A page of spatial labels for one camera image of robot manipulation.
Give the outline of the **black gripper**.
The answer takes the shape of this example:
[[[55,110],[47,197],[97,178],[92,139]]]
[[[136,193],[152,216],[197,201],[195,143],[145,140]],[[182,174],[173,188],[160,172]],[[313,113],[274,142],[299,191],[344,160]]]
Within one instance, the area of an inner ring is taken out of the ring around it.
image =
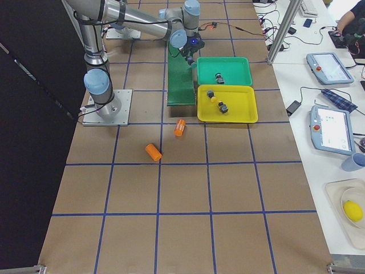
[[[204,48],[205,42],[201,35],[195,32],[192,37],[187,37],[186,44],[180,49],[180,54],[183,57],[192,57],[194,53]]]

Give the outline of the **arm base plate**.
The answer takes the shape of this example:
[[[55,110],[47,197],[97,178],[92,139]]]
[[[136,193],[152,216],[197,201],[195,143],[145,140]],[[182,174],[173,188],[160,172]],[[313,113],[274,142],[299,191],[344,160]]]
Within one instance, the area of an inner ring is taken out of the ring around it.
[[[136,40],[141,38],[141,32],[124,27],[122,29],[116,29],[111,27],[107,30],[107,40]]]
[[[114,99],[101,110],[100,105],[94,105],[92,96],[88,96],[87,107],[82,111],[84,116],[80,121],[84,126],[127,126],[132,101],[132,90],[114,90]]]

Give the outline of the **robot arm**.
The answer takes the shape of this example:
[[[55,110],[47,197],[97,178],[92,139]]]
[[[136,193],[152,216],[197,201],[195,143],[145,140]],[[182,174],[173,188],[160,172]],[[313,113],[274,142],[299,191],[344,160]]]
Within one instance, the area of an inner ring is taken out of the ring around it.
[[[159,15],[136,9],[127,1],[66,1],[72,19],[79,25],[84,60],[89,69],[106,68],[104,39],[140,39],[149,34],[168,44],[168,106],[196,103],[192,68],[193,55],[205,46],[198,33],[199,1],[185,1],[181,7],[166,8]]]

